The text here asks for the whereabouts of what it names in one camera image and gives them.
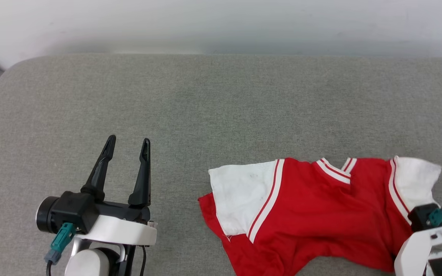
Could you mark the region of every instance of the gray fabric surface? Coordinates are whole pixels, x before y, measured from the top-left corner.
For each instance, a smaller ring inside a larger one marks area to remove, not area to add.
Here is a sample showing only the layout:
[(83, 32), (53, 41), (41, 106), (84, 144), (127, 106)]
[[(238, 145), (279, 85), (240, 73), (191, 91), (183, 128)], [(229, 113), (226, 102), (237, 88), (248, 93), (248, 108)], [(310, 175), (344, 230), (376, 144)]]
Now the gray fabric surface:
[[(127, 201), (142, 140), (152, 141), (158, 241), (146, 275), (233, 275), (198, 208), (207, 170), (395, 154), (442, 165), (442, 59), (77, 54), (19, 63), (0, 79), (0, 275), (44, 274), (53, 236), (37, 230), (35, 211), (46, 196), (79, 190), (112, 133), (110, 201)], [(442, 203), (442, 175), (434, 196)], [(363, 274), (381, 272), (328, 258), (300, 272)]]

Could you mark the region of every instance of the black cable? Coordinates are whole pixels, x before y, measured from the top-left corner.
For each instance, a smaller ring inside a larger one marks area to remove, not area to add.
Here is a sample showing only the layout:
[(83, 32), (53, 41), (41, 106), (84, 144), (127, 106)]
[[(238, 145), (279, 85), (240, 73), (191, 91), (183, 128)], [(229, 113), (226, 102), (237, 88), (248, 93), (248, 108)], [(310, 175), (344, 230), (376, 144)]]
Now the black cable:
[(146, 248), (144, 246), (141, 247), (142, 247), (142, 266), (141, 266), (141, 273), (139, 274), (139, 276), (144, 275), (144, 267), (146, 266)]
[(52, 276), (51, 275), (51, 267), (52, 267), (52, 262), (51, 261), (49, 261), (49, 262), (47, 262), (47, 276)]

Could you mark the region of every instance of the garment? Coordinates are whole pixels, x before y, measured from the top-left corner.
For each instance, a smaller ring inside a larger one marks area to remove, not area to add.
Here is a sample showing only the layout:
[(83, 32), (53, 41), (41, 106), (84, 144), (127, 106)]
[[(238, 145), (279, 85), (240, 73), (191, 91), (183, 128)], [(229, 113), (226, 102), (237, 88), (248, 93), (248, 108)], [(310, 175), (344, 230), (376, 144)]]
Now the garment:
[(407, 214), (434, 202), (440, 171), (400, 157), (228, 165), (209, 171), (213, 192), (199, 202), (239, 276), (292, 276), (317, 256), (391, 272), (412, 234)]

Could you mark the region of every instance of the white wall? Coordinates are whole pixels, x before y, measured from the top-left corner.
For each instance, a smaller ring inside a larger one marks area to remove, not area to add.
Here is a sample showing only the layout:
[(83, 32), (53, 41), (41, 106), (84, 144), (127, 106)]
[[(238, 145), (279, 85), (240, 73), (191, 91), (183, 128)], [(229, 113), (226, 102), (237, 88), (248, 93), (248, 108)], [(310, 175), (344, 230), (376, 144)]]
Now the white wall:
[(442, 0), (0, 0), (0, 66), (47, 54), (442, 56)]

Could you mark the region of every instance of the red stripe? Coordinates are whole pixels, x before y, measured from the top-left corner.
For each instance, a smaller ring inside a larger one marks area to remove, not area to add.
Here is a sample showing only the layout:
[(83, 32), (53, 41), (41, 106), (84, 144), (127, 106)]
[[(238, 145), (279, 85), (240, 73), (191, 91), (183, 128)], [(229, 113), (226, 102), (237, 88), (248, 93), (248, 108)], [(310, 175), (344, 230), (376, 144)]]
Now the red stripe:
[(334, 173), (336, 173), (336, 174), (340, 174), (340, 175), (342, 175), (343, 177), (345, 177), (345, 178), (349, 178), (349, 179), (351, 179), (349, 176), (347, 176), (347, 175), (345, 175), (345, 174), (343, 174), (343, 173), (341, 173), (340, 171), (336, 171), (335, 169), (333, 169), (333, 168), (331, 168), (324, 160), (322, 160), (322, 162), (323, 162), (323, 164), (325, 164), (325, 167), (327, 167), (330, 171), (333, 171)]
[(349, 160), (349, 164), (347, 164), (347, 166), (345, 166), (344, 171), (347, 171), (347, 168), (349, 168), (349, 166), (351, 165), (351, 163), (352, 163), (352, 158)]
[(251, 231), (253, 229), (253, 226), (255, 225), (256, 221), (258, 220), (258, 217), (260, 216), (260, 214), (262, 213), (262, 211), (264, 210), (265, 206), (267, 205), (267, 202), (269, 202), (270, 197), (272, 196), (272, 192), (274, 191), (274, 187), (275, 187), (275, 175), (277, 174), (277, 166), (279, 166), (279, 159), (277, 159), (277, 163), (275, 163), (275, 170), (274, 170), (274, 181), (272, 182), (272, 189), (270, 190), (270, 194), (269, 197), (267, 197), (267, 200), (264, 203), (264, 206), (262, 206), (262, 208), (260, 209), (260, 211), (258, 212), (258, 215), (255, 217), (255, 220), (252, 223), (252, 226), (250, 227), (250, 231), (249, 231), (249, 235), (248, 237), (250, 238), (250, 234)]
[(397, 187), (395, 185), (395, 175), (397, 175), (397, 163), (395, 162), (395, 159), (393, 159), (393, 164), (395, 165), (395, 171), (393, 172), (393, 188), (395, 189), (395, 193), (397, 194), (400, 203), (402, 203), (402, 206), (404, 206), (405, 210), (407, 210), (407, 213), (410, 213), (407, 206), (405, 206), (405, 203), (403, 202), (402, 198), (400, 198), (400, 194), (398, 193)]

